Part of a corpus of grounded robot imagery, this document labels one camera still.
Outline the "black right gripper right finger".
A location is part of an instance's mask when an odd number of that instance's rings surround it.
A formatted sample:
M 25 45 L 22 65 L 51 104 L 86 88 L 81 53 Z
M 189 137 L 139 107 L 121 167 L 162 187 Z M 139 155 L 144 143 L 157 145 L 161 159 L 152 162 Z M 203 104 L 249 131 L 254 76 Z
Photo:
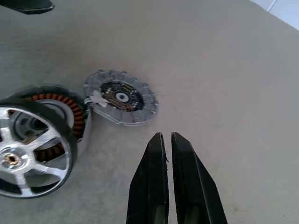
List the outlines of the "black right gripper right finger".
M 191 143 L 172 133 L 171 148 L 178 224 L 228 224 L 216 184 Z

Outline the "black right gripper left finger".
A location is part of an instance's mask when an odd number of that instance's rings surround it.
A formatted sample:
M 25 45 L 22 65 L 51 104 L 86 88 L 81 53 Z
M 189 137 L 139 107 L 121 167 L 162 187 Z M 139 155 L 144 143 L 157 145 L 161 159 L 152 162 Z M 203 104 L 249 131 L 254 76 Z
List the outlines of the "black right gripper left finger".
M 126 224 L 168 224 L 168 215 L 167 157 L 163 135 L 156 133 L 130 184 Z

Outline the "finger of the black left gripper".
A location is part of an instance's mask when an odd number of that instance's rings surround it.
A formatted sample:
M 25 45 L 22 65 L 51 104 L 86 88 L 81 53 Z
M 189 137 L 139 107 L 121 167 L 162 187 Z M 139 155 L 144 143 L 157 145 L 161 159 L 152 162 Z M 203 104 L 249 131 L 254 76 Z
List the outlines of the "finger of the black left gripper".
M 50 0 L 18 0 L 18 9 L 24 14 L 43 14 L 54 9 Z

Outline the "grey tape roll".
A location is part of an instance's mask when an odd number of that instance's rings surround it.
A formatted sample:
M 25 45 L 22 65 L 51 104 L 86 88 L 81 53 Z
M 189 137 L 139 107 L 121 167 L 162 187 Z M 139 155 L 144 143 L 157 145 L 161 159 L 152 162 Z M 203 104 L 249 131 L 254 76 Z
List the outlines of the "grey tape roll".
M 158 111 L 158 101 L 149 85 L 124 71 L 99 70 L 86 79 L 83 87 L 85 104 L 116 124 L 144 125 Z

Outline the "black motor housing copper windings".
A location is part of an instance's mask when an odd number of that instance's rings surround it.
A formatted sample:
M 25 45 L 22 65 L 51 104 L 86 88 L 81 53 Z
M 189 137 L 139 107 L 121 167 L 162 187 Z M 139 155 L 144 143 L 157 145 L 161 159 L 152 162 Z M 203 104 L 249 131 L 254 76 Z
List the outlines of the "black motor housing copper windings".
M 10 96 L 43 103 L 56 111 L 75 134 L 78 140 L 78 153 L 81 154 L 88 149 L 92 131 L 92 113 L 76 92 L 59 85 L 44 85 L 25 87 Z

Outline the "silver spoked rotor black rim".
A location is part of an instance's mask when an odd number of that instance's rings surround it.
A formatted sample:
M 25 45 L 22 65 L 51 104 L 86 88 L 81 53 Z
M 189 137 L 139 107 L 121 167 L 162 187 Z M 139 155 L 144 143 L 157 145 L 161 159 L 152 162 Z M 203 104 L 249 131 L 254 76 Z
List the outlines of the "silver spoked rotor black rim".
M 44 133 L 30 143 L 18 141 L 10 124 L 10 112 L 32 116 L 47 126 Z M 35 150 L 57 139 L 65 152 L 64 169 L 39 162 Z M 52 109 L 35 101 L 21 98 L 0 100 L 0 195 L 18 199 L 33 199 L 58 190 L 69 178 L 78 155 L 77 140 L 67 123 Z M 34 191 L 26 180 L 30 171 L 53 175 L 58 181 Z

